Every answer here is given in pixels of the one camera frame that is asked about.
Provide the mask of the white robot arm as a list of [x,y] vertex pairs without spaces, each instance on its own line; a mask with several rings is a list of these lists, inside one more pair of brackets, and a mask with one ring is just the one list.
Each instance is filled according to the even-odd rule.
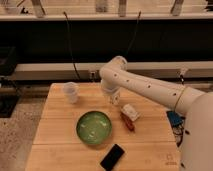
[[136,75],[126,67],[122,56],[103,65],[102,91],[111,95],[123,87],[184,116],[179,171],[213,171],[213,92]]

